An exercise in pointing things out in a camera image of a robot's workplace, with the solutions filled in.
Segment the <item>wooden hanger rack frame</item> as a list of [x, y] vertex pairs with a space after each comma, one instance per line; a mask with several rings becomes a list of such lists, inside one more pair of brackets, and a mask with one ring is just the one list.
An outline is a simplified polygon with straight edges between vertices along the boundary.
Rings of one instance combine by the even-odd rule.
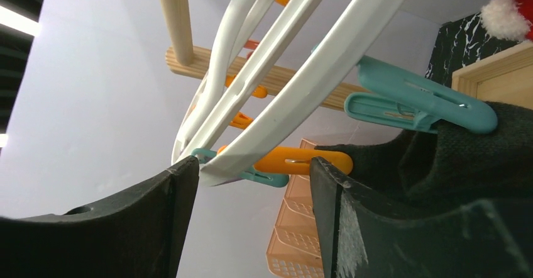
[[[278, 51], [285, 48], [320, 0], [231, 0], [215, 39], [208, 64], [186, 60], [182, 45], [175, 46], [177, 73], [202, 79], [192, 108], [211, 111], [223, 100], [222, 88], [229, 87], [238, 97], [247, 98], [252, 85], [258, 85], [273, 67]], [[259, 52], [237, 67], [234, 61], [272, 3], [288, 5], [288, 10], [259, 44]]]

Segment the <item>white round clip hanger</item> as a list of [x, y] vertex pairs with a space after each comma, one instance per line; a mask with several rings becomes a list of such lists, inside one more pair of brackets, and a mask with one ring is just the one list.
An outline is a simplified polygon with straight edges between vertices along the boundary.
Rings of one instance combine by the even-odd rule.
[[[196, 59], [204, 65], [208, 64], [213, 46], [206, 49], [193, 45], [188, 1], [160, 2], [172, 39], [165, 54], [169, 69], [178, 74], [174, 53], [178, 44], [182, 45], [184, 59]], [[278, 51], [278, 57], [267, 76], [258, 85], [252, 85], [251, 94], [247, 98], [238, 97], [225, 86], [222, 88], [223, 100], [213, 110], [204, 112], [192, 108], [195, 95], [202, 85], [200, 79], [201, 84], [175, 137], [171, 162], [176, 164], [191, 156], [196, 148], [217, 153], [222, 147], [233, 147], [264, 154], [281, 147], [281, 142], [317, 107], [340, 108], [342, 99], [352, 90], [352, 86], [345, 84], [343, 79], [364, 56], [403, 2], [404, 0], [351, 0], [299, 70], [276, 66], [276, 61], [315, 8], [291, 42]], [[287, 10], [286, 4], [270, 5], [239, 51], [238, 58], [234, 61], [235, 66], [243, 66], [259, 52], [259, 44], [278, 17]], [[232, 165], [217, 163], [215, 158], [216, 156], [208, 163], [201, 164], [200, 180], [207, 186], [235, 181], [249, 167], [247, 162]]]

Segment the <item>orange clothes peg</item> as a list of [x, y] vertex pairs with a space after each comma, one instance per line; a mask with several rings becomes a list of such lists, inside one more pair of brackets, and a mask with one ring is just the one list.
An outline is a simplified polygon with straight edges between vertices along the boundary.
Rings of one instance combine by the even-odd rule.
[[266, 173], [309, 175], [311, 160], [314, 158], [325, 159], [345, 174], [350, 173], [354, 166], [352, 158], [343, 152], [294, 147], [276, 147], [264, 154], [250, 149], [222, 147], [214, 160], [217, 163], [226, 162], [232, 165], [247, 162], [249, 167], [245, 170], [253, 167]]

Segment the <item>red sock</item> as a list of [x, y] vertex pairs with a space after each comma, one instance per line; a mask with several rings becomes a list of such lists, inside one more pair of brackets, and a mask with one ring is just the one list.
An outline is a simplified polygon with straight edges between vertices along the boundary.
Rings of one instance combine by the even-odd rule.
[[490, 0], [481, 8], [486, 32], [500, 40], [532, 40], [532, 0]]

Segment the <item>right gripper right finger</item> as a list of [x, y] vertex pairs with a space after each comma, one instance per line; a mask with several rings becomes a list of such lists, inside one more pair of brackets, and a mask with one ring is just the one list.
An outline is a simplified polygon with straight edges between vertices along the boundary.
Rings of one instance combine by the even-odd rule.
[[326, 277], [531, 277], [532, 199], [420, 212], [323, 158], [310, 189]]

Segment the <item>peach mesh file organizer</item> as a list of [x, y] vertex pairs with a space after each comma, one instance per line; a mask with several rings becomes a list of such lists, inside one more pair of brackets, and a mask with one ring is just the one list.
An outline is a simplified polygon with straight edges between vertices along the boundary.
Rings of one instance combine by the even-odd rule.
[[266, 251], [273, 275], [325, 276], [312, 207], [309, 176], [291, 175]]

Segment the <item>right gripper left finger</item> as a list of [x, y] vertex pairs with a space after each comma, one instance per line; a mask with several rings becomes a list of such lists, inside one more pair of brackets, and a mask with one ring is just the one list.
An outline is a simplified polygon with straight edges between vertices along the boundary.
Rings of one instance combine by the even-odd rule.
[[2, 277], [175, 277], [199, 183], [189, 156], [61, 215], [1, 219]]

